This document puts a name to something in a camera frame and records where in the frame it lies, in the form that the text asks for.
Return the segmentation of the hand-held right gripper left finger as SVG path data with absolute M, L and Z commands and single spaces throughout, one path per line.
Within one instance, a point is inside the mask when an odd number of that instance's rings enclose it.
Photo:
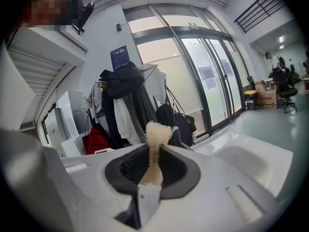
M 147 145 L 62 160 L 77 187 L 105 214 L 141 228 L 139 186 L 148 169 Z

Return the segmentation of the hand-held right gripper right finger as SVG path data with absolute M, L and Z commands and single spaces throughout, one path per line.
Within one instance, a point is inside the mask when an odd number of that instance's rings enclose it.
M 217 157 L 167 150 L 196 163 L 200 180 L 184 197 L 161 200 L 146 232 L 264 232 L 271 226 L 280 206 L 251 177 Z

